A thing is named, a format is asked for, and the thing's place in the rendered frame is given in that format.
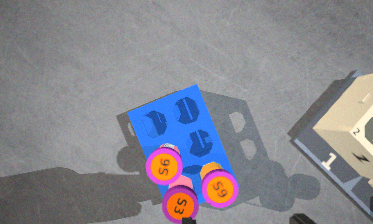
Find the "blue tube rack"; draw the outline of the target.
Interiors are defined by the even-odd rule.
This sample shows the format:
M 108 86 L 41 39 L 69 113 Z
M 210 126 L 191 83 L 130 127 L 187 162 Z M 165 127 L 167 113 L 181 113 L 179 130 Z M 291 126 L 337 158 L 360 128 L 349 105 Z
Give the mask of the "blue tube rack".
M 200 172 L 211 162 L 235 175 L 198 85 L 178 91 L 128 112 L 146 159 L 161 145 L 177 146 L 182 176 L 191 179 L 199 204 L 205 202 Z

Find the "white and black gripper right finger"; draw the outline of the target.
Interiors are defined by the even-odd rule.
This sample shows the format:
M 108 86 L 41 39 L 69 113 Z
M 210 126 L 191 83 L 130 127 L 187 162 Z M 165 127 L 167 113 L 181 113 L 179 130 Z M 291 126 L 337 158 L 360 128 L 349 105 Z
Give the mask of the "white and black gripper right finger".
M 301 214 L 293 214 L 292 217 L 289 219 L 289 224 L 316 224 L 313 220 L 311 220 L 308 216 L 304 213 Z

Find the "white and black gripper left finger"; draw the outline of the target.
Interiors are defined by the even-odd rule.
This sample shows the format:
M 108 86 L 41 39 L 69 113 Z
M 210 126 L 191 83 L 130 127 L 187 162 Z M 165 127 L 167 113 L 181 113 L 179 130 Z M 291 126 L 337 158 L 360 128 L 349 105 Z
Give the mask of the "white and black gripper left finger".
M 196 224 L 196 220 L 192 220 L 192 217 L 182 217 L 182 224 Z

